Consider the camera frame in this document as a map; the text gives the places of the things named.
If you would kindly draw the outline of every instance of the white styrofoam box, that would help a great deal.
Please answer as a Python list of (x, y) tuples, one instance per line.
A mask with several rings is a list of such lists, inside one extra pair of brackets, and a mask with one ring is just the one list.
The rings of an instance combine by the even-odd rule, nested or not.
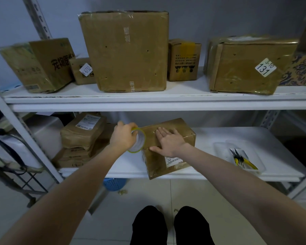
[[(52, 159), (62, 148), (60, 130), (63, 128), (63, 124), (60, 119), (51, 116), (34, 115), (26, 121), (26, 124), (48, 158)], [(33, 154), (18, 139), (11, 136), (0, 136), (0, 139), (19, 154), (25, 165), (42, 168), (42, 165)], [(0, 157), (7, 163), (14, 161), (1, 147)]]

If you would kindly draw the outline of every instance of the black pants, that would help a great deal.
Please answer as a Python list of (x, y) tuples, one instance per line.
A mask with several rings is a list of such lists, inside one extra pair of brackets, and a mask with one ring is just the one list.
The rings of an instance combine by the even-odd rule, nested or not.
[[(163, 214), (154, 206), (146, 206), (133, 222), (131, 245), (167, 244), (168, 229)], [(175, 216), (177, 245), (214, 244), (210, 227), (203, 215), (196, 209), (184, 206)]]

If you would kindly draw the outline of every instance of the person's right hand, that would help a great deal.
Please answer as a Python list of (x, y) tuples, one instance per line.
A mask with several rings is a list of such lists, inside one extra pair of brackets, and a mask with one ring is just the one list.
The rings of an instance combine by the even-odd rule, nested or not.
[(172, 134), (167, 129), (159, 127), (155, 131), (155, 134), (162, 146), (162, 149), (157, 146), (151, 146), (150, 150), (166, 157), (177, 157), (177, 152), (179, 151), (181, 145), (186, 143), (176, 129), (173, 130)]

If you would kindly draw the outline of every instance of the tile grout line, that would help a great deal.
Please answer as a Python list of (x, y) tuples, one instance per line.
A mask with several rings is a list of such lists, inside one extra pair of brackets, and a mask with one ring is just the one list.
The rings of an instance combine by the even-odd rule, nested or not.
[(173, 239), (173, 244), (175, 244), (175, 233), (174, 233), (174, 227), (173, 227), (173, 211), (172, 211), (172, 193), (171, 193), (171, 179), (170, 181), (170, 199), (171, 199), (171, 218), (172, 218), (172, 239)]

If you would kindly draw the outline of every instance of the box with yellow tape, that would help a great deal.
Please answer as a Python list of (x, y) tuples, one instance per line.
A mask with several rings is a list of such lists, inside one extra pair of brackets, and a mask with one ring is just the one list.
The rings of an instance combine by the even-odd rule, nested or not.
[(169, 40), (169, 81), (196, 80), (201, 46), (179, 38)]

